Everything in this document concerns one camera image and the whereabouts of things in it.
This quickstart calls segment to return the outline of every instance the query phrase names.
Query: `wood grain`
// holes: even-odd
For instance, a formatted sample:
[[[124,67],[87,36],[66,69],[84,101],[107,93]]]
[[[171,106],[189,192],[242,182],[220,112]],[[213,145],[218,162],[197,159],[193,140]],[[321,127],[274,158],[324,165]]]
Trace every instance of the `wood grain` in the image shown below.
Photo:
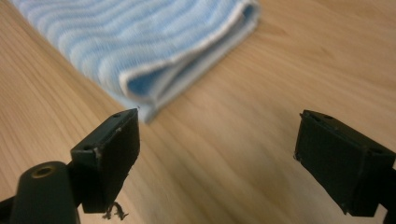
[[[292,154],[304,109],[395,150],[396,2],[261,4],[256,32],[140,125],[124,223],[382,223],[344,216]],[[122,109],[0,1],[0,200]]]

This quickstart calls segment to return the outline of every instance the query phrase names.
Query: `table surface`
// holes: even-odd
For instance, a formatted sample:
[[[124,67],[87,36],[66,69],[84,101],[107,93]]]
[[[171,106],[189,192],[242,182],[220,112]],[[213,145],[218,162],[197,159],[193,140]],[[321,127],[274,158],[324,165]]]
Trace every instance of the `table surface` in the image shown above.
[[[254,34],[149,125],[124,223],[382,223],[344,216],[293,159],[299,113],[396,150],[396,1],[267,0]],[[0,1],[0,199],[124,108]],[[80,213],[82,223],[120,223]]]

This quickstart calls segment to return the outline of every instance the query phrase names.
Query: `black plastic part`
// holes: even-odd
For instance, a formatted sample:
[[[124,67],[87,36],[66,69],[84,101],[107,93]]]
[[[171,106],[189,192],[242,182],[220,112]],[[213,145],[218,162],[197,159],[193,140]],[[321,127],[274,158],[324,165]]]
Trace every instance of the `black plastic part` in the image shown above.
[[[0,202],[0,224],[9,223],[14,199],[15,197],[11,197]]]
[[[79,223],[64,163],[45,162],[21,175],[10,223]]]
[[[115,114],[72,150],[68,164],[76,205],[104,213],[114,203],[139,154],[137,110]]]
[[[295,159],[344,213],[372,217],[395,153],[330,116],[305,110],[301,117]]]

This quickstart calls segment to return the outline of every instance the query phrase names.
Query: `blue striped towel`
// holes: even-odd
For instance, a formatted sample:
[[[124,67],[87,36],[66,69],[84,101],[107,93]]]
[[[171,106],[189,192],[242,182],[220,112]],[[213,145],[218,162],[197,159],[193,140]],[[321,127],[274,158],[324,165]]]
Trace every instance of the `blue striped towel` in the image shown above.
[[[11,0],[85,77],[149,121],[253,31],[255,0]]]

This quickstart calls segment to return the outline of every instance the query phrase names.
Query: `towel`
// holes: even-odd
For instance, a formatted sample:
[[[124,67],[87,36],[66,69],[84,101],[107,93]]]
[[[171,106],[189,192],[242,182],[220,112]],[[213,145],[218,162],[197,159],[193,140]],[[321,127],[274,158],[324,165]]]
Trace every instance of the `towel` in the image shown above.
[[[255,0],[10,0],[139,118],[154,115],[257,25]]]

